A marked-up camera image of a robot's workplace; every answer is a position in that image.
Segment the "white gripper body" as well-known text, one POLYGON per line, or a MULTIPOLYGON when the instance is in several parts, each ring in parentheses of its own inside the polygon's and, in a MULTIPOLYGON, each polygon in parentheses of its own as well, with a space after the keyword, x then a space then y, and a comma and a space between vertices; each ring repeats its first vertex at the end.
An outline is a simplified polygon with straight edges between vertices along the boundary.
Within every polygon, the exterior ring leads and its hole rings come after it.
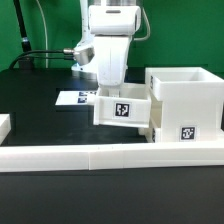
POLYGON ((94 36, 75 48, 74 71, 92 73, 98 85, 119 88, 124 83, 131 37, 94 36))

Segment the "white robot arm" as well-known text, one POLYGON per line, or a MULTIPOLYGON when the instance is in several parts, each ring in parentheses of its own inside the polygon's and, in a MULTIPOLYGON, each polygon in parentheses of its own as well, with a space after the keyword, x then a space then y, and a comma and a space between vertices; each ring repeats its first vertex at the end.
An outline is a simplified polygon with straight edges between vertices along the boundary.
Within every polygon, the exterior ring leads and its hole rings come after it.
POLYGON ((72 50, 73 71, 93 73, 111 97, 120 95, 132 40, 150 37, 141 0, 80 0, 82 38, 72 50))

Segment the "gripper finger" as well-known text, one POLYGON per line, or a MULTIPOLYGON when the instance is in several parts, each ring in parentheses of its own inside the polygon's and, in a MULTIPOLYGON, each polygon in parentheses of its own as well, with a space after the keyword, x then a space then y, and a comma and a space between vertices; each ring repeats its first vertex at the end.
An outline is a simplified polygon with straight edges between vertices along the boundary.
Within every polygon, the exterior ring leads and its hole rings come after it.
POLYGON ((120 96, 120 87, 119 86, 111 87, 109 90, 109 95, 111 97, 119 97, 120 96))

